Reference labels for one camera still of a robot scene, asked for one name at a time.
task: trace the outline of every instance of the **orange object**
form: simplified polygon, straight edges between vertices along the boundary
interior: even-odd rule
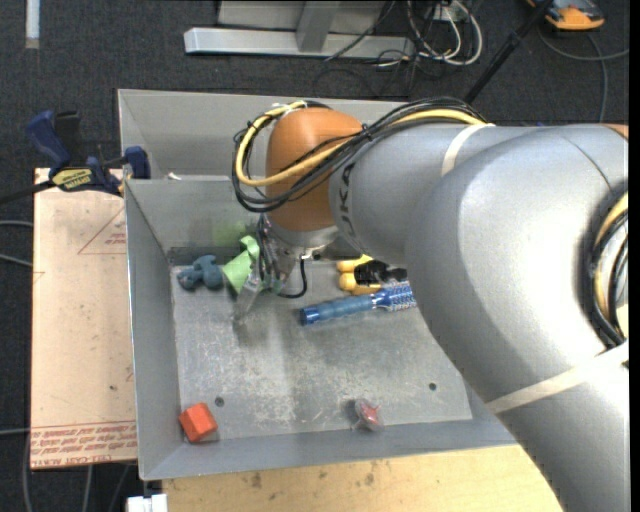
[[[269,138],[266,177],[277,175],[281,169],[291,165],[318,144],[343,137],[328,142],[322,148],[329,149],[361,131],[360,121],[337,110],[309,107],[290,112],[278,120]],[[305,167],[294,176],[269,185],[267,195],[276,196],[286,192],[309,170]],[[329,180],[319,182],[317,188],[315,185],[304,188],[298,198],[299,201],[287,201],[269,212],[269,219],[284,229],[298,232],[315,231],[335,224],[329,206]]]
[[[178,419],[185,434],[187,434],[187,438],[192,443],[197,443],[218,430],[216,419],[204,402],[197,403],[185,409],[180,416],[178,416]]]

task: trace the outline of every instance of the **cardboard sheet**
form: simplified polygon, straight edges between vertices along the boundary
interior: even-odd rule
[[[135,460],[124,202],[47,190],[34,223],[31,468]]]

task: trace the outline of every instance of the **blue toy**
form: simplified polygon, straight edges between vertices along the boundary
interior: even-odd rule
[[[202,281],[210,290],[222,287],[222,272],[216,265],[216,257],[213,255],[201,256],[193,262],[191,268],[178,274],[178,282],[185,290],[193,290]]]

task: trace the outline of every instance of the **small red object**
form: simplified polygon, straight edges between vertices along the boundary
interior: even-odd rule
[[[380,406],[373,405],[369,400],[359,398],[355,403],[356,414],[358,415],[358,423],[356,427],[364,427],[373,432],[378,432],[384,428],[384,423],[380,417]]]
[[[192,443],[197,443],[218,430],[218,423],[204,402],[192,405],[178,416],[184,433]]]

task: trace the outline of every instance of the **green object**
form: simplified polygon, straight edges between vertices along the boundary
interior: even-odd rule
[[[240,293],[242,286],[251,273],[253,264],[260,255],[258,242],[252,236],[247,235],[241,238],[240,243],[246,247],[246,250],[222,267],[222,273],[236,293]]]

